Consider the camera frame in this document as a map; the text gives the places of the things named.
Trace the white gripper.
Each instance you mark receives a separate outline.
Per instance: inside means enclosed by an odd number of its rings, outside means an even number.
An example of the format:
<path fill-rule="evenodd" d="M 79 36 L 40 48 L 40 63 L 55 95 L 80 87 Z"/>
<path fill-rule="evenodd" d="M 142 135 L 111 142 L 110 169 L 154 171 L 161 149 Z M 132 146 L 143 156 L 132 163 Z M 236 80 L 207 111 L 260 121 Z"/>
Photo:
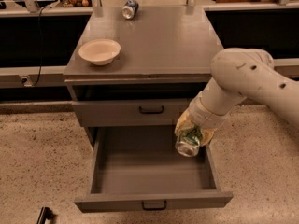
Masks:
<path fill-rule="evenodd" d="M 202 94 L 200 91 L 191 100 L 188 109 L 180 115 L 174 134 L 179 136 L 182 131 L 198 125 L 202 128 L 200 130 L 202 135 L 200 144 L 203 147 L 211 141 L 215 132 L 214 129 L 218 129 L 226 121 L 228 115 L 217 115 L 205 108 L 201 101 Z"/>

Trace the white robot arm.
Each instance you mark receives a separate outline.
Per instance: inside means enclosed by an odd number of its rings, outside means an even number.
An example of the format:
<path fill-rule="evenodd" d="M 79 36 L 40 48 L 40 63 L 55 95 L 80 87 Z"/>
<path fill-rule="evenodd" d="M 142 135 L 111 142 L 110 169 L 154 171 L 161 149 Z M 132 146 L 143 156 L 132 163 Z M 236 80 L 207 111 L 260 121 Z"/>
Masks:
<path fill-rule="evenodd" d="M 175 134 L 197 125 L 207 144 L 235 105 L 247 98 L 268 106 L 299 126 L 299 82 L 274 70 L 271 55 L 262 49 L 224 49 L 210 65 L 212 78 L 179 117 Z"/>

